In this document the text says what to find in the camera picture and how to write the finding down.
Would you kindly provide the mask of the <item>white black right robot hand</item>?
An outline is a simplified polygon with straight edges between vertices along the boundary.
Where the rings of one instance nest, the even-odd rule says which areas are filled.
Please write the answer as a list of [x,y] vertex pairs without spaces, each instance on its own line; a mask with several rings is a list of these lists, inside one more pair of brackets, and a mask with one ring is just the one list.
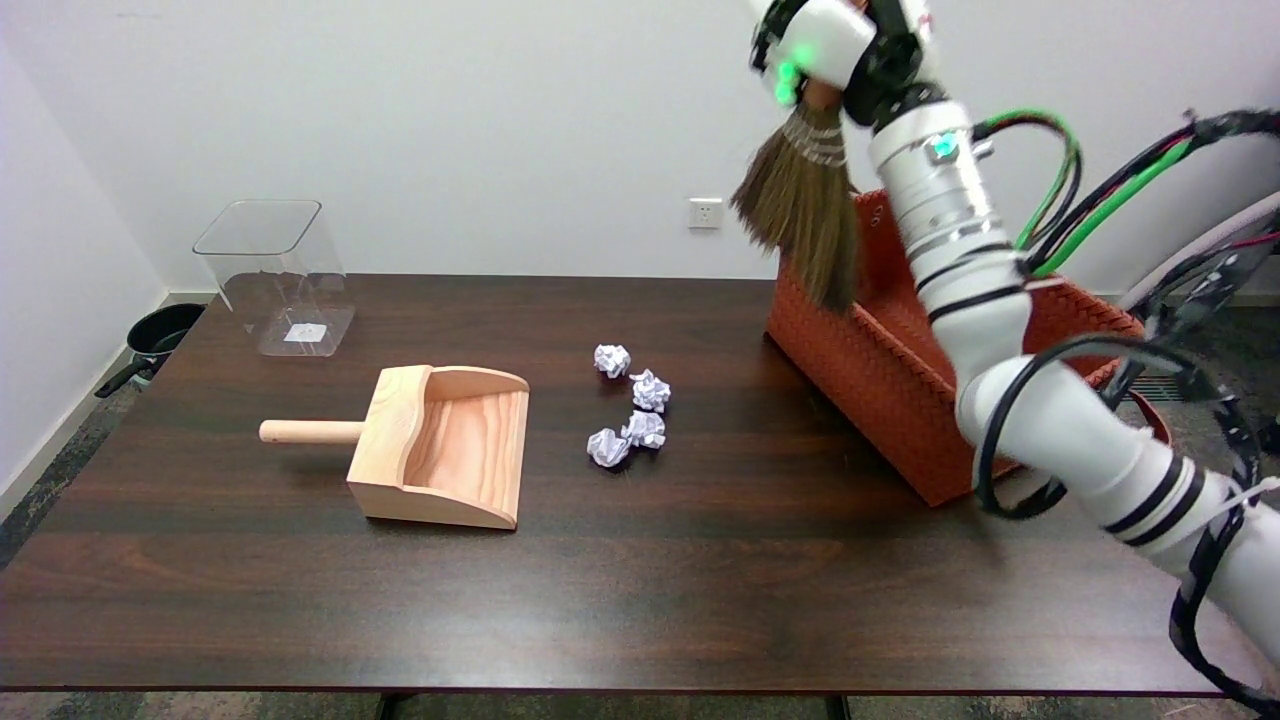
[[783,105],[809,85],[840,91],[851,123],[882,129],[908,110],[942,102],[933,17],[925,1],[749,1],[751,68]]

